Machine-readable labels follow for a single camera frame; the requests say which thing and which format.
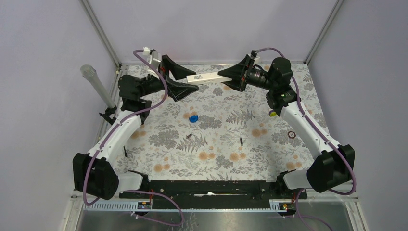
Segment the white remote control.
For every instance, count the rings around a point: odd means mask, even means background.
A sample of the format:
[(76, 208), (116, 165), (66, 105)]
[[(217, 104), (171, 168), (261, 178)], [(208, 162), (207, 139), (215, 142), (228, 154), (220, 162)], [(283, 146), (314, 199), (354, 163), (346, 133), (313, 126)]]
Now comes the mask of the white remote control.
[(230, 78), (220, 76), (218, 72), (211, 72), (205, 74), (195, 74), (186, 76), (187, 83), (191, 85), (203, 85), (209, 83), (219, 83), (230, 81)]

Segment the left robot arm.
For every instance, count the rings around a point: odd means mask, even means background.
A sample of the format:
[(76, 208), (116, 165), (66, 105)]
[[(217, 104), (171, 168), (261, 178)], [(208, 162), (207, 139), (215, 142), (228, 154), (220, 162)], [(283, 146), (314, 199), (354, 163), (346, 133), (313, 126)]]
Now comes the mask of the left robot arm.
[(131, 191), (143, 198), (149, 193), (149, 185), (143, 181), (141, 173), (114, 170), (114, 161), (124, 150), (131, 135), (141, 127), (152, 109), (164, 101), (153, 105), (144, 96), (165, 92), (165, 97), (179, 101), (198, 91), (198, 86), (181, 83), (181, 79), (196, 73), (163, 55), (158, 61), (148, 63), (149, 74), (139, 78), (122, 75), (118, 79), (120, 106), (116, 106), (104, 88), (96, 82), (96, 71), (90, 65), (82, 66), (82, 73), (93, 83), (108, 101), (108, 108), (101, 116), (110, 124), (104, 136), (85, 154), (77, 153), (73, 158), (74, 188), (83, 195), (93, 195), (109, 200), (114, 195)]

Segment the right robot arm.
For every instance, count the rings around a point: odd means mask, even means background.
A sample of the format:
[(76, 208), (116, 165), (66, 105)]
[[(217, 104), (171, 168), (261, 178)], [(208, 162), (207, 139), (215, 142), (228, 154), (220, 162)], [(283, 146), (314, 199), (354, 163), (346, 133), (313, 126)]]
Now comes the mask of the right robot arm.
[(352, 181), (347, 195), (355, 192), (357, 181), (353, 172), (355, 150), (351, 145), (341, 145), (336, 139), (323, 131), (304, 108), (298, 94), (291, 62), (275, 58), (268, 71), (257, 69), (255, 59), (247, 55), (238, 64), (221, 70), (218, 75), (228, 78), (224, 82), (233, 90), (245, 91), (247, 85), (268, 90), (266, 94), (270, 109), (285, 120), (309, 149), (314, 162), (309, 169), (286, 171), (278, 175), (276, 192), (282, 198), (290, 197), (295, 189), (312, 188), (322, 193), (335, 192), (335, 187)]

